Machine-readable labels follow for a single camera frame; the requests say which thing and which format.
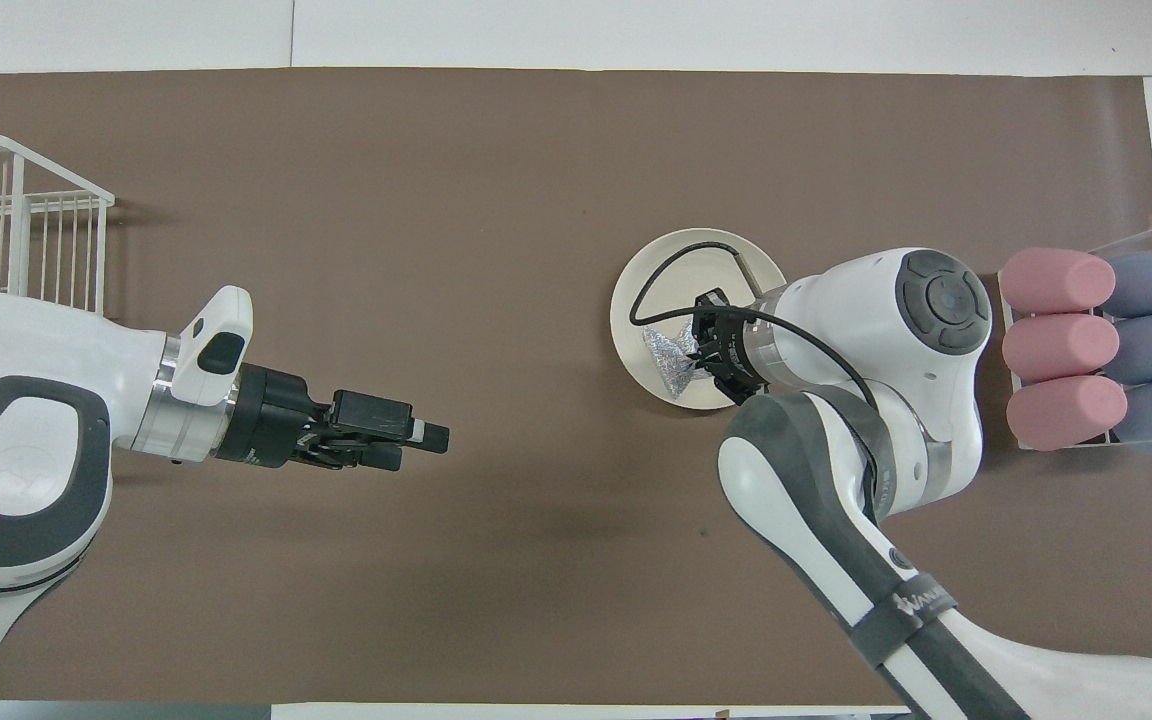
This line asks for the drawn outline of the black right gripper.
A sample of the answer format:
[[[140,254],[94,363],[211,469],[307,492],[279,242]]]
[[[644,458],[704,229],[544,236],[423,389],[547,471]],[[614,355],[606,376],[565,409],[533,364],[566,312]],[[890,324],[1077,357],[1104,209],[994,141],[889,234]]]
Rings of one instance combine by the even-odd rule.
[[[770,382],[751,361],[745,346],[744,306],[732,306],[726,293],[710,290],[696,296],[692,306],[692,332],[710,333],[710,340],[695,342],[687,357],[695,372],[708,374],[713,386],[732,401],[744,404],[748,397],[764,395]]]

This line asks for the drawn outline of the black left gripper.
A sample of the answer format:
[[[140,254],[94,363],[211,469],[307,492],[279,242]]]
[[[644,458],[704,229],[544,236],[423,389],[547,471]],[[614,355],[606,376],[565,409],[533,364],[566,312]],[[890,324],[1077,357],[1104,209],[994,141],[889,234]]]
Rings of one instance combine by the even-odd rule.
[[[262,468],[280,468],[288,461],[316,468],[376,468],[397,471],[402,447],[445,454],[450,429],[420,420],[406,402],[338,389],[332,406],[308,395],[298,376],[260,365],[238,367],[237,396],[223,429],[217,457]],[[338,462],[314,450],[326,427],[338,435]]]

